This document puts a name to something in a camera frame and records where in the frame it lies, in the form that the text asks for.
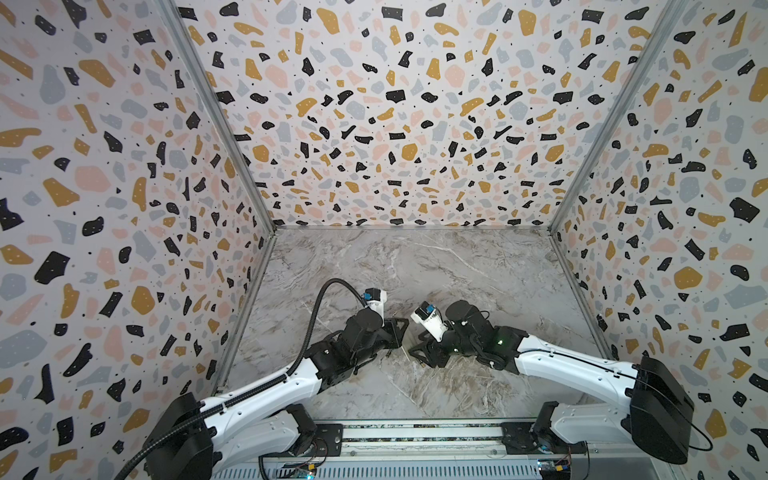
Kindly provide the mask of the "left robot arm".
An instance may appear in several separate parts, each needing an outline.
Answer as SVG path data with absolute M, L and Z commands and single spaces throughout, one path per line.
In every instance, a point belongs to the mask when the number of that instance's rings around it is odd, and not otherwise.
M 359 310 L 343 329 L 319 341 L 312 335 L 327 290 L 347 289 Z M 152 479 L 210 479 L 245 460 L 300 455 L 313 446 L 316 423 L 305 402 L 357 374 L 382 350 L 401 347 L 406 318 L 384 314 L 385 291 L 358 292 L 340 278 L 320 288 L 296 359 L 245 387 L 198 400 L 187 393 L 166 409 L 142 448 L 118 471 L 144 470 Z

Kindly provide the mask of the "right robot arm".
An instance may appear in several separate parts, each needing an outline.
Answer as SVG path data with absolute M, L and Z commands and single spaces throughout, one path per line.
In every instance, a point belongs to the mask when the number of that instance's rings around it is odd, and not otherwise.
M 693 422 L 694 403 L 666 365 L 644 357 L 638 363 L 593 357 L 556 346 L 524 330 L 494 326 L 487 312 L 465 300 L 445 312 L 424 302 L 410 316 L 423 327 L 410 355 L 430 368 L 452 356 L 473 358 L 496 371 L 546 379 L 595 398 L 592 405 L 543 403 L 531 423 L 506 422 L 502 442 L 509 453 L 586 453 L 591 444 L 633 445 L 673 465 L 687 462 L 692 434 L 712 439 Z

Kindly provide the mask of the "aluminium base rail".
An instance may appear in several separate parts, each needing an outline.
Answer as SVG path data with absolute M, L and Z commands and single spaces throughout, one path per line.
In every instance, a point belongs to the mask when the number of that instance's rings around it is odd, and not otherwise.
M 648 454 L 625 438 L 618 442 L 586 441 L 584 454 L 568 453 L 506 453 L 501 442 L 500 424 L 508 421 L 534 421 L 535 419 L 454 419 L 454 420 L 350 420 L 318 421 L 342 423 L 344 439 L 339 457 L 327 460 L 507 460 L 521 457 L 526 460 L 543 458 L 574 460 L 598 458 L 647 459 Z

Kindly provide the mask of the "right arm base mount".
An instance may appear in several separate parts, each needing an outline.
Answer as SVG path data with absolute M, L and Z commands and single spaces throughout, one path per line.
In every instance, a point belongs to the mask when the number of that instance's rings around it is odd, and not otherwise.
M 545 402 L 534 421 L 508 421 L 500 424 L 501 442 L 506 453 L 512 454 L 584 454 L 585 442 L 570 443 L 557 436 L 552 429 L 552 416 L 559 405 L 556 401 Z

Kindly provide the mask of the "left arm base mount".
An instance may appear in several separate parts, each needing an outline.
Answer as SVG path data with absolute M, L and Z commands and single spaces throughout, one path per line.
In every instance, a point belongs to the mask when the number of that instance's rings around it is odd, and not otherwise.
M 296 458 L 307 455 L 320 459 L 339 457 L 343 439 L 344 425 L 342 423 L 319 423 L 308 432 L 301 433 L 288 450 L 288 454 Z

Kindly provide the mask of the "left corner aluminium post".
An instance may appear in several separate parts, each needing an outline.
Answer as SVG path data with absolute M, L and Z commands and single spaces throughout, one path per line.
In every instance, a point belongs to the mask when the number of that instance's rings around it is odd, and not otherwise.
M 168 27 L 170 38 L 177 47 L 179 56 L 189 71 L 191 81 L 199 92 L 202 104 L 209 112 L 211 122 L 219 133 L 221 141 L 241 179 L 243 188 L 254 206 L 259 227 L 266 237 L 273 237 L 275 235 L 275 226 L 268 215 L 252 174 L 244 160 L 243 153 L 237 145 L 234 133 L 223 114 L 215 90 L 207 80 L 203 64 L 194 48 L 194 42 L 187 33 L 177 5 L 171 0 L 158 0 L 156 4 L 159 14 Z

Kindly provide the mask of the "corner aluminium post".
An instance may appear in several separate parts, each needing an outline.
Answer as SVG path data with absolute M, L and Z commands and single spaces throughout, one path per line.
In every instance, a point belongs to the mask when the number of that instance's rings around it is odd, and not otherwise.
M 159 14 L 168 27 L 170 38 L 177 47 L 179 56 L 189 71 L 191 81 L 199 92 L 202 104 L 209 112 L 211 122 L 219 133 L 221 141 L 241 179 L 243 188 L 254 206 L 259 227 L 266 237 L 273 237 L 275 235 L 275 226 L 268 215 L 252 174 L 244 160 L 243 153 L 237 145 L 234 133 L 223 114 L 215 90 L 207 80 L 203 64 L 194 48 L 194 42 L 187 33 L 177 5 L 171 0 L 158 0 L 156 4 Z
M 580 189 L 588 182 L 588 176 L 597 164 L 603 150 L 612 138 L 613 132 L 621 119 L 633 104 L 632 99 L 639 91 L 649 69 L 654 64 L 666 39 L 685 11 L 686 1 L 669 0 L 665 3 L 651 32 L 650 39 L 646 42 L 644 50 L 640 53 L 635 67 L 630 72 L 627 82 L 622 87 L 616 102 L 609 111 L 606 120 L 597 130 L 594 142 L 587 152 L 586 158 L 573 177 L 563 201 L 558 207 L 555 216 L 548 227 L 548 233 L 555 237 L 557 230 L 564 224 L 570 208 L 577 200 Z

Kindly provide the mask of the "right corner aluminium post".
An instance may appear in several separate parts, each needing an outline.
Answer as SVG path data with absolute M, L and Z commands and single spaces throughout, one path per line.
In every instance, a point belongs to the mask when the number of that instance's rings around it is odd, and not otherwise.
M 646 42 L 644 50 L 640 53 L 635 67 L 630 72 L 627 82 L 622 87 L 616 102 L 609 111 L 606 120 L 597 130 L 594 142 L 587 152 L 586 158 L 573 177 L 563 201 L 558 207 L 555 216 L 548 227 L 548 233 L 555 237 L 557 230 L 564 224 L 570 208 L 577 200 L 580 189 L 588 182 L 588 176 L 597 164 L 603 150 L 612 138 L 613 132 L 621 119 L 633 104 L 632 99 L 639 91 L 649 69 L 654 64 L 666 39 L 685 11 L 686 1 L 669 0 L 665 3 L 651 32 L 650 39 Z

